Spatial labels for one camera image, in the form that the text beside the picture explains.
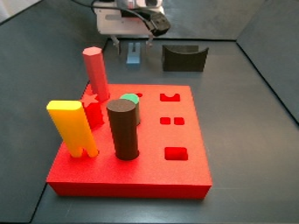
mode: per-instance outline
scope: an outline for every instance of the gray table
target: gray table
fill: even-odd
[[[298,125],[235,41],[155,41],[139,69],[125,65],[128,41],[120,56],[111,42],[104,52],[109,83],[191,86],[214,179],[206,200],[63,198],[45,186],[61,139],[44,107],[80,98],[80,52],[105,40],[69,1],[41,1],[0,26],[0,221],[299,222]],[[164,73],[163,44],[208,46],[204,72]]]
[[[162,44],[208,46],[204,72],[164,73]],[[155,41],[139,69],[111,42],[104,56],[109,83],[191,86],[214,187],[206,200],[63,198],[47,187],[33,221],[298,222],[298,126],[236,43]]]

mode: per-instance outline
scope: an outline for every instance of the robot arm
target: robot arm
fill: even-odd
[[[111,36],[119,53],[117,35],[147,35],[145,44],[149,47],[153,37],[166,34],[171,28],[163,0],[97,0],[93,1],[93,11],[97,31]]]

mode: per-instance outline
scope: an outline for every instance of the red board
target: red board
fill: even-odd
[[[139,157],[123,161],[115,155],[104,101],[104,124],[92,130],[97,156],[73,158],[63,143],[47,183],[61,196],[203,199],[212,182],[190,87],[109,84],[108,88],[109,100],[127,93],[141,96]],[[92,94],[89,87],[85,94]]]

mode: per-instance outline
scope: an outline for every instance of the yellow peg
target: yellow peg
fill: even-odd
[[[51,101],[47,106],[51,119],[67,144],[69,154],[80,158],[83,149],[93,158],[99,154],[89,123],[80,101]]]

